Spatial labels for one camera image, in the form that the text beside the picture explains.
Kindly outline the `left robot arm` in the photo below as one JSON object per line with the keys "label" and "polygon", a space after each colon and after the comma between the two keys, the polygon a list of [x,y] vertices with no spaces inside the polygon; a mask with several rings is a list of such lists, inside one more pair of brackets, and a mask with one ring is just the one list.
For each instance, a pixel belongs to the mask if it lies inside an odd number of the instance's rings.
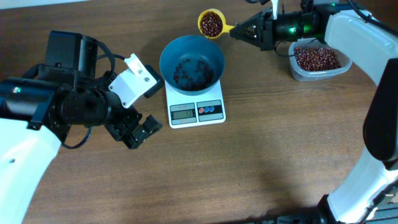
{"label": "left robot arm", "polygon": [[21,77],[1,82],[1,222],[21,223],[34,192],[73,125],[104,126],[129,149],[162,125],[133,106],[164,86],[162,77],[136,55],[118,56],[86,35],[54,30],[45,60]]}

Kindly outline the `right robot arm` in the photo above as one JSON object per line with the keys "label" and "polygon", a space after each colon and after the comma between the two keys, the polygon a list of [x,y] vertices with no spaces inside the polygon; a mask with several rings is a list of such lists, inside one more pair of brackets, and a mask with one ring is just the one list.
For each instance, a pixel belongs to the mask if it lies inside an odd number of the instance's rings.
{"label": "right robot arm", "polygon": [[364,151],[344,182],[311,211],[276,223],[365,223],[397,192],[397,31],[347,1],[302,1],[299,12],[261,11],[229,32],[261,50],[301,37],[339,50],[377,89],[363,124]]}

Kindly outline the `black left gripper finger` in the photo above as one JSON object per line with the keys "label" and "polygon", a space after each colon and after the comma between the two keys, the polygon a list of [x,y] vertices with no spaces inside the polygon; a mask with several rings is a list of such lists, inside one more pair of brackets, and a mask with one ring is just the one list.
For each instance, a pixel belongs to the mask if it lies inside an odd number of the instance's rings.
{"label": "black left gripper finger", "polygon": [[130,135],[123,137],[123,143],[129,149],[137,149],[145,141],[145,139],[146,139],[145,132],[131,133]]}
{"label": "black left gripper finger", "polygon": [[140,124],[132,133],[134,140],[145,140],[155,134],[162,128],[162,124],[158,122],[152,115]]}

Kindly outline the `yellow measuring scoop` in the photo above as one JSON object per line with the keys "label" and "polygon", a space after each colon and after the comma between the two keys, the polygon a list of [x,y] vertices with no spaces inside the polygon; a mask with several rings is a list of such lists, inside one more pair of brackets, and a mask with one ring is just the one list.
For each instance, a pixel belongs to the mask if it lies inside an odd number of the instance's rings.
{"label": "yellow measuring scoop", "polygon": [[207,9],[198,17],[200,33],[208,39],[217,39],[222,34],[229,34],[234,26],[227,25],[224,14],[217,9]]}

